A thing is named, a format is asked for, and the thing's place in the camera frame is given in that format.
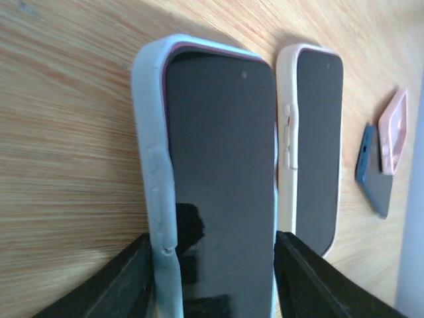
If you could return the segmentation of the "black phone red edge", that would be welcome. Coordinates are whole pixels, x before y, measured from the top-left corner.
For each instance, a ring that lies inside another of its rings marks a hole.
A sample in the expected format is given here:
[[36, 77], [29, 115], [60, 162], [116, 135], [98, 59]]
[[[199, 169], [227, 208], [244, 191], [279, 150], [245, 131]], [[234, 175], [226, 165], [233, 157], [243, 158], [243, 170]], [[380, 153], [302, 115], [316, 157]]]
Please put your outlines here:
[[178, 44], [164, 68], [178, 243], [156, 256], [168, 317], [271, 317], [276, 85], [246, 54]]

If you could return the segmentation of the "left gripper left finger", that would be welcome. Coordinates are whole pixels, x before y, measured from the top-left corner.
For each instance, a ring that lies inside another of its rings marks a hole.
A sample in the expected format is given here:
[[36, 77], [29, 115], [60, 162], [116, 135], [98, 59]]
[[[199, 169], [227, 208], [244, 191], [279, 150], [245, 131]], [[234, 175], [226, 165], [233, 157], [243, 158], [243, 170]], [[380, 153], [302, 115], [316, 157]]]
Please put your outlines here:
[[35, 317], [153, 317], [154, 274], [148, 234]]

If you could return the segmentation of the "blue phone black screen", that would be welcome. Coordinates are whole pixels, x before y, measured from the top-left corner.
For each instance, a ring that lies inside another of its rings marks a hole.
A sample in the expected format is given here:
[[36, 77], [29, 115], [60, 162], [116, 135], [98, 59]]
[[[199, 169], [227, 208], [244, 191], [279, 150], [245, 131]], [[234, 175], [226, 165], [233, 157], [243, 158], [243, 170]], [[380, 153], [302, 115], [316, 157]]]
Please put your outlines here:
[[367, 124], [364, 128], [355, 180], [365, 195], [372, 210], [381, 219], [388, 217], [393, 176], [382, 172], [380, 139], [378, 128]]

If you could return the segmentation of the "light blue phone case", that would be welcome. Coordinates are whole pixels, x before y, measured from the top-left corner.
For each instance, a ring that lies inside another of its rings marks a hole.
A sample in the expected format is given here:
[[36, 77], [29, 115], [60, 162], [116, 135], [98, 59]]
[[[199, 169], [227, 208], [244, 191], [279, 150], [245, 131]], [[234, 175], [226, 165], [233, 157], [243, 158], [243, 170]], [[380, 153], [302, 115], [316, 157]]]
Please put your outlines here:
[[[155, 274], [156, 256], [162, 251], [175, 253], [178, 243], [174, 175], [168, 149], [164, 68], [172, 48], [185, 43], [242, 53], [264, 61], [253, 52], [186, 34], [173, 34], [145, 44], [134, 59], [131, 70], [132, 102], [148, 213], [148, 228], [152, 244], [159, 317], [168, 316], [162, 313], [164, 304], [158, 299]], [[277, 163], [278, 137], [276, 127], [275, 181]], [[277, 223], [278, 187], [276, 185], [276, 231]]]

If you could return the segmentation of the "pink translucent phone case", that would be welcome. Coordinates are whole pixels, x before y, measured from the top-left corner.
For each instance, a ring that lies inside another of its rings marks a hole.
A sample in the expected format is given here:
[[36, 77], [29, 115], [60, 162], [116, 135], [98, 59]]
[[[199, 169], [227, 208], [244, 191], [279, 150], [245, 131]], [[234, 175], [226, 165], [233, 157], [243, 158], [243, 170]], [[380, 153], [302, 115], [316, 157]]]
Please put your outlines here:
[[407, 90], [399, 89], [378, 121], [382, 173], [393, 176], [407, 135]]

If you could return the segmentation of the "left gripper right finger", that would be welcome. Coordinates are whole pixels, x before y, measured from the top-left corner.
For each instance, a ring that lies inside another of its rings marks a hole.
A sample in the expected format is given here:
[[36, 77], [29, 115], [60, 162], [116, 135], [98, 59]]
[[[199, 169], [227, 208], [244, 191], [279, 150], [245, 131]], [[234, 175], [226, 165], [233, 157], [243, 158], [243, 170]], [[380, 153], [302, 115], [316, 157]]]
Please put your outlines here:
[[293, 233], [276, 233], [274, 273], [283, 317], [403, 317]]

